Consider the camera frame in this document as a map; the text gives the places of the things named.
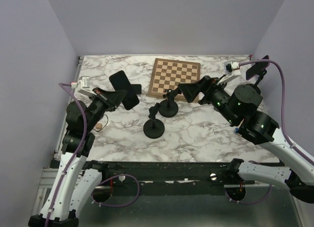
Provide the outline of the black phone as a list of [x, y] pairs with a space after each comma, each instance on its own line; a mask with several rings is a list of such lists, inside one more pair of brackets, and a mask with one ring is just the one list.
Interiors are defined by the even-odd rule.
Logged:
[[127, 92], [124, 99], [122, 100], [122, 104], [127, 111], [133, 109], [139, 104], [137, 94], [123, 70], [120, 70], [109, 76], [109, 81], [116, 91], [125, 90]]

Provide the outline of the black smartphone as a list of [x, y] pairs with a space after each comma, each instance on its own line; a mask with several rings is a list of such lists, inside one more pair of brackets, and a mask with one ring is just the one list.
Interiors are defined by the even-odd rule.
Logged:
[[142, 85], [141, 84], [131, 84], [136, 95], [140, 95], [142, 93]]

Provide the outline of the black phone stand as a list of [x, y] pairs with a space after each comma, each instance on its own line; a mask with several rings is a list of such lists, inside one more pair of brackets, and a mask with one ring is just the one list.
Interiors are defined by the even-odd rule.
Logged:
[[156, 103], [153, 107], [149, 108], [149, 120], [147, 120], [143, 126], [143, 132], [145, 136], [150, 139], [160, 138], [165, 131], [163, 122], [159, 119], [156, 119], [159, 108], [160, 103]]
[[259, 74], [258, 74], [258, 78], [254, 84], [254, 88], [257, 89], [258, 88], [258, 84], [263, 80], [264, 76], [267, 74], [267, 70], [264, 69], [262, 70]]
[[175, 90], [167, 89], [163, 95], [164, 100], [160, 102], [159, 113], [166, 118], [174, 117], [179, 110], [178, 104], [175, 102], [175, 97], [181, 94], [179, 88]]

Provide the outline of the red-edged phone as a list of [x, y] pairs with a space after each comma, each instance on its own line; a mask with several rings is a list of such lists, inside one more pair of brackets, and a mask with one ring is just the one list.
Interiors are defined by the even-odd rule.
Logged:
[[259, 77], [263, 77], [266, 74], [266, 68], [269, 66], [269, 62], [259, 62], [252, 65], [246, 71], [246, 80], [250, 80], [254, 76], [258, 75]]

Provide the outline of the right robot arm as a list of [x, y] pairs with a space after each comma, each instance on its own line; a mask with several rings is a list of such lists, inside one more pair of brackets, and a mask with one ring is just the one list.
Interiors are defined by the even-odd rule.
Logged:
[[226, 179], [233, 184], [252, 180], [275, 185], [297, 199], [314, 201], [314, 158], [285, 134], [283, 126], [264, 112], [258, 111], [262, 96], [250, 85], [239, 85], [232, 95], [219, 85], [217, 78], [203, 77], [192, 84], [179, 84], [179, 91], [191, 103], [199, 93], [200, 105], [211, 104], [230, 124], [238, 127], [247, 141], [275, 155], [285, 165], [270, 167], [233, 159], [226, 170]]

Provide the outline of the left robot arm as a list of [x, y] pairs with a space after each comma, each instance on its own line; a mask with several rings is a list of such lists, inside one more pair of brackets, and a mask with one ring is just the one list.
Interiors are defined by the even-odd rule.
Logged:
[[83, 178], [78, 176], [95, 140], [91, 132], [105, 112], [115, 111], [127, 92], [91, 90], [89, 106], [68, 91], [73, 101], [66, 108], [66, 133], [62, 140], [60, 164], [50, 194], [37, 215], [30, 217], [30, 227], [77, 227], [79, 215], [97, 185], [108, 182], [107, 167], [92, 162]]

